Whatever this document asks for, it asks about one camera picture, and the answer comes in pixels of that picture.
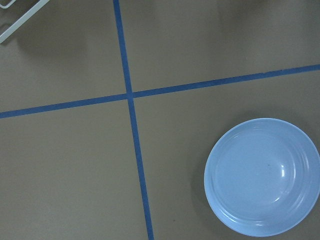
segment white metal frame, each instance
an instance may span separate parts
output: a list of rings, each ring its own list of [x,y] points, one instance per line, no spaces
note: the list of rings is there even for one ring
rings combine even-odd
[[[1,5],[3,9],[9,8],[16,0],[11,0],[7,5]],[[16,31],[22,24],[32,17],[39,9],[41,9],[50,0],[40,0],[32,8],[30,8],[22,17],[20,17],[14,24],[0,35],[0,44],[6,40],[14,31]]]

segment blue tape line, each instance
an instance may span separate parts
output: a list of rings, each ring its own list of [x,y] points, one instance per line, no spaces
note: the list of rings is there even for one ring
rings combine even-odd
[[[139,176],[139,182],[140,182],[140,190],[141,190],[141,196],[142,196],[146,231],[148,234],[148,239],[154,240],[154,232],[152,228],[152,221],[151,221],[151,214],[150,214],[150,207],[149,207],[149,200],[148,200],[148,193],[147,193],[147,186],[146,186],[146,178],[145,178],[144,165],[143,165],[142,153],[141,153],[141,147],[140,147],[138,124],[137,124],[135,103],[134,103],[132,86],[131,86],[126,42],[125,42],[119,0],[113,0],[113,6],[114,6],[115,22],[116,22],[119,47],[120,47],[120,53],[121,53],[125,89],[126,89],[127,100],[128,100],[128,108],[129,108],[131,130],[132,130],[132,136],[133,136],[136,165],[138,168],[138,176]]]
[[[201,82],[195,82],[195,83],[189,83],[189,84],[183,84],[183,85],[177,85],[177,86],[168,86],[168,87],[156,88],[151,90],[136,91],[136,92],[133,92],[133,97],[141,98],[141,97],[147,97],[147,96],[153,96],[153,95],[159,95],[159,94],[174,93],[174,92],[180,92],[185,90],[200,89],[200,88],[206,88],[206,87],[213,87],[217,85],[245,82],[250,80],[266,79],[266,78],[272,78],[277,76],[305,73],[305,72],[311,72],[311,71],[317,71],[317,70],[320,70],[320,64],[295,67],[295,68],[289,68],[284,70],[268,71],[263,73],[255,73],[255,74],[249,74],[249,75],[243,75],[243,76],[227,77],[227,78],[221,78],[216,80],[201,81]]]
[[[19,110],[4,111],[4,112],[0,112],[0,119],[17,117],[17,116],[28,115],[28,114],[37,114],[37,113],[49,112],[49,111],[60,110],[60,109],[69,109],[69,108],[75,108],[75,107],[81,107],[81,106],[87,106],[87,105],[93,105],[93,104],[102,104],[102,103],[114,102],[114,101],[125,100],[125,99],[127,99],[126,94],[118,94],[118,95],[102,96],[102,97],[96,97],[96,98],[90,98],[90,99],[84,99],[84,100],[69,101],[69,102],[63,102],[63,103],[57,103],[57,104],[51,104],[51,105],[45,105],[45,106],[36,106],[36,107],[30,107],[25,109],[19,109]]]

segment blue tape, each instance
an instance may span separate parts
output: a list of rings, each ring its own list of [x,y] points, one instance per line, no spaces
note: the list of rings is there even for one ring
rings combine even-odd
[[[263,73],[255,73],[255,74],[242,75],[242,76],[227,77],[227,78],[221,78],[216,80],[201,81],[201,82],[195,82],[195,83],[189,83],[189,84],[183,84],[183,85],[177,85],[177,86],[168,86],[168,87],[156,88],[151,90],[136,91],[133,93],[133,97],[141,98],[141,97],[147,97],[147,96],[153,96],[153,95],[159,95],[159,94],[168,94],[168,93],[180,92],[185,90],[207,88],[207,87],[213,87],[213,86],[224,85],[224,84],[239,83],[239,82],[258,80],[258,79],[266,79],[266,78],[272,78],[277,76],[305,73],[305,72],[311,72],[311,71],[317,71],[317,70],[320,70],[320,64],[295,67],[295,68],[289,68],[284,70],[268,71]]]
[[[138,168],[138,176],[139,176],[140,190],[141,190],[141,196],[142,196],[146,231],[147,231],[148,239],[154,240],[154,232],[152,228],[152,221],[151,221],[151,214],[150,214],[150,207],[149,207],[149,200],[148,200],[148,193],[147,193],[147,186],[146,186],[146,178],[145,178],[144,165],[143,165],[142,153],[141,153],[141,147],[140,147],[138,124],[137,124],[135,103],[134,103],[132,86],[131,86],[126,42],[125,42],[119,0],[113,0],[113,5],[114,5],[115,22],[116,22],[120,53],[121,53],[125,89],[126,89],[127,100],[128,100],[128,108],[129,108],[131,130],[132,130],[132,136],[133,136],[136,165]]]
[[[49,112],[49,111],[60,110],[60,109],[69,109],[69,108],[75,108],[75,107],[81,107],[81,106],[87,106],[87,105],[93,105],[93,104],[102,104],[102,103],[114,102],[114,101],[125,100],[125,99],[127,99],[126,94],[118,94],[118,95],[96,97],[96,98],[90,98],[90,99],[84,99],[84,100],[69,101],[69,102],[51,104],[46,106],[36,106],[36,107],[25,108],[20,110],[4,111],[4,112],[0,112],[0,119],[17,117],[17,116],[28,115],[28,114]]]

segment brown floor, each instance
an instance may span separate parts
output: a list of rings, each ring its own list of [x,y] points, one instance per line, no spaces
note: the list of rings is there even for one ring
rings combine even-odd
[[[0,25],[34,2],[0,9]],[[317,1],[120,0],[120,9],[134,92],[320,64]],[[209,152],[261,117],[298,126],[320,150],[319,92],[317,70],[135,98],[154,239],[256,239],[210,209]],[[0,45],[1,240],[148,239],[126,97],[10,112],[125,93],[111,0],[51,0]],[[319,217],[318,201],[266,239],[317,240]]]

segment plate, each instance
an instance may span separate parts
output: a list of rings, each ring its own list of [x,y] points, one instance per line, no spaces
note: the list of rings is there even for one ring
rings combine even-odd
[[[300,223],[315,205],[319,153],[289,122],[245,121],[214,145],[204,190],[213,212],[229,228],[253,237],[277,235]]]

